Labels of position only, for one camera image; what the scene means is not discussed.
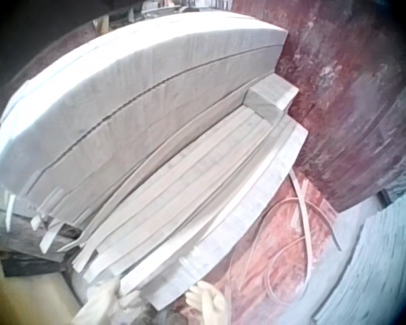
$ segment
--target wooden floor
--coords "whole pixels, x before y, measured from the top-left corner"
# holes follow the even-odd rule
[[[336,218],[335,210],[303,174],[297,173],[297,176],[303,189],[304,183],[308,183],[305,192],[306,200],[320,207],[333,223]],[[292,197],[296,197],[296,194],[290,179],[287,178],[273,197],[263,217],[238,242],[234,252],[230,253],[205,278],[205,281],[215,284],[222,292],[225,292],[226,286],[230,287],[233,324],[251,324],[251,320],[256,322],[257,319],[258,324],[266,324],[285,311],[285,307],[276,305],[267,294],[263,284],[267,272],[270,272],[271,287],[280,299],[291,301],[297,296],[306,270],[303,241],[289,248],[274,266],[268,269],[272,258],[283,247],[302,236],[300,215],[295,202],[287,202],[279,208],[271,208],[277,202]],[[310,209],[309,219],[311,229],[314,230],[313,256],[317,261],[330,240],[330,231],[318,214]],[[254,252],[250,256],[253,242]],[[183,299],[176,302],[174,309],[188,318],[193,318],[193,312],[185,306]]]

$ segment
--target wooden plank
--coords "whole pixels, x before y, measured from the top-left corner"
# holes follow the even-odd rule
[[[122,207],[127,207],[127,209],[116,209],[105,221],[105,223],[103,223],[102,227],[94,232],[92,237],[84,246],[80,255],[73,262],[76,270],[81,271],[83,269],[84,265],[88,262],[95,249],[100,249],[102,251],[102,247],[99,246],[106,239],[106,237],[110,236],[110,234],[121,228],[132,216],[134,216],[134,214],[144,209],[147,204],[163,193],[163,191],[165,191],[177,179],[183,176],[184,172],[186,172],[194,162],[198,161],[198,159],[203,157],[205,153],[211,149],[210,146],[205,146],[205,140],[207,138],[214,137],[217,139],[219,137],[221,140],[230,133],[230,131],[222,130],[222,127],[230,125],[230,129],[234,130],[234,127],[237,127],[245,121],[244,118],[250,118],[251,116],[252,111],[245,109],[237,110],[236,112],[232,113],[230,116],[215,125],[211,130],[199,137],[199,139],[197,139],[191,145],[182,150],[182,152],[174,157],[167,166],[162,167],[144,184],[142,184],[123,202]],[[197,156],[189,156],[189,158],[185,160],[186,154],[198,149],[201,149],[202,151],[200,151]],[[185,164],[184,166],[187,167],[185,169],[179,168],[177,165],[180,162],[183,162]],[[122,229],[121,233],[126,234],[126,231]]]
[[[6,211],[10,195],[11,194],[8,191],[0,186],[0,210]],[[23,217],[33,218],[37,212],[36,209],[32,207],[27,201],[20,197],[17,197],[12,209],[12,213],[15,215],[21,215]]]
[[[211,24],[196,24],[209,18],[213,18]],[[98,123],[108,123],[124,104],[184,70],[240,52],[282,45],[286,35],[281,28],[251,18],[207,12],[133,24],[74,50],[32,79],[30,91],[3,121],[0,183],[41,205],[50,191],[38,195],[30,192],[42,174],[96,131]],[[32,114],[18,119],[25,107],[31,107]],[[66,136],[59,136],[64,130]],[[96,167],[109,148],[100,150],[103,153],[93,156],[85,167]],[[15,164],[11,156],[17,152],[28,154]],[[36,162],[31,159],[34,152]]]
[[[106,178],[105,182],[109,182],[106,184],[109,188],[201,112],[233,90],[269,71],[273,67],[273,58],[280,50],[278,47],[268,47],[230,56],[187,70],[158,85],[121,108],[54,166],[48,168],[30,191],[28,198],[45,195],[59,186],[69,193],[63,197],[62,205],[76,205],[79,209],[42,212],[72,223],[70,218],[88,207],[94,211],[96,204],[99,206],[101,203],[92,200],[93,203],[89,204],[91,201],[87,198],[96,197],[97,192],[94,191],[101,191],[104,187],[87,184],[79,187],[82,182],[98,177],[100,169],[105,167],[109,173],[102,174]],[[226,69],[235,72],[222,74],[221,71]],[[188,89],[184,89],[184,85],[189,85]],[[78,192],[72,192],[76,187],[79,187]]]
[[[285,129],[274,146],[277,154],[265,162],[267,168],[241,203],[188,254],[164,270],[142,288],[142,297],[156,309],[173,302],[192,284],[203,278],[231,250],[262,213],[291,169],[307,131],[289,116]]]
[[[131,292],[137,287],[147,284],[184,255],[191,247],[209,235],[213,229],[226,218],[239,204],[258,178],[263,174],[262,162],[272,160],[277,153],[273,144],[279,137],[282,128],[276,127],[262,143],[262,146],[250,157],[250,160],[235,173],[231,181],[225,183],[213,198],[196,213],[196,216],[187,223],[179,232],[173,234],[159,248],[135,266],[120,282],[122,295]]]
[[[316,324],[392,324],[406,306],[406,194],[366,220]]]
[[[92,233],[104,222],[104,220],[112,213],[117,205],[129,195],[147,176],[151,175],[156,169],[162,166],[166,161],[170,160],[178,153],[186,144],[193,142],[199,134],[207,131],[215,123],[222,118],[225,118],[232,110],[236,109],[243,101],[245,92],[249,86],[258,82],[261,78],[258,77],[246,83],[240,88],[233,91],[227,97],[220,100],[214,106],[198,115],[191,120],[186,126],[176,132],[165,143],[161,145],[146,161],[138,167],[135,173],[132,173],[129,178],[115,191],[114,195],[101,208],[101,210],[92,219],[90,224],[84,229],[81,237],[72,244],[65,246],[63,250],[68,250],[86,242]]]
[[[197,209],[201,207],[213,193],[226,182],[231,175],[246,161],[256,150],[261,142],[270,132],[270,126],[267,121],[261,120],[247,136],[243,136],[239,143],[235,144],[232,150],[227,146],[215,148],[212,159],[225,154],[222,160],[215,160],[217,163],[205,173],[198,168],[197,172],[200,178],[188,186],[175,199],[171,200],[163,209],[160,209],[155,215],[150,217],[149,222],[136,228],[130,227],[130,232],[120,242],[114,242],[106,252],[100,254],[91,264],[85,278],[87,281],[94,279],[99,272],[99,267],[108,265],[108,261],[119,260],[111,263],[108,269],[114,275],[120,275],[128,269],[153,248],[157,247],[168,238],[180,225],[184,224]]]
[[[62,236],[56,236],[50,251],[43,254],[39,245],[44,235],[45,229],[39,228],[34,232],[30,224],[30,219],[17,215],[12,217],[10,232],[6,232],[5,212],[0,211],[0,247],[50,261],[63,261],[65,254],[57,253],[57,250],[72,240]]]
[[[270,123],[285,114],[299,89],[275,73],[262,79],[247,91],[244,105],[252,108]]]

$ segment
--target finger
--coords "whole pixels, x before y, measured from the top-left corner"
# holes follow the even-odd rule
[[[202,295],[194,293],[194,292],[187,292],[185,293],[185,297],[191,300],[196,300],[202,302]]]
[[[200,281],[197,283],[197,285],[201,289],[209,290],[209,293],[212,298],[215,298],[216,295],[222,295],[221,291],[218,290],[217,288],[215,288],[215,286],[213,284],[207,283],[205,281]]]
[[[208,290],[203,290],[202,292],[202,313],[203,317],[205,315],[210,315],[215,312],[214,302]]]
[[[223,295],[216,295],[214,298],[214,307],[218,311],[225,311],[227,309],[227,302]]]
[[[192,293],[198,293],[199,295],[202,294],[202,289],[200,289],[198,286],[190,286],[188,290]]]

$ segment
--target rusty metal surface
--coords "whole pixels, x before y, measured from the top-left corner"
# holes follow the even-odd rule
[[[406,171],[406,40],[374,1],[235,0],[289,31],[276,73],[300,89],[297,167],[345,210]]]

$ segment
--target wooden block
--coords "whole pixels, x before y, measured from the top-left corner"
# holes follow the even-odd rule
[[[286,35],[252,18],[195,13],[133,24],[89,42],[31,80],[7,110],[0,128],[0,183],[15,194],[29,193],[46,170],[153,86],[237,53],[282,46]],[[105,157],[99,158],[89,166]],[[41,198],[30,201],[41,204]]]
[[[287,113],[299,89],[273,73],[247,91],[244,105],[270,123]]]
[[[262,213],[274,192],[292,168],[307,131],[289,116],[283,116],[284,130],[274,143],[277,154],[239,205],[203,239],[153,281],[142,288],[142,297],[161,310],[203,278],[245,234]]]

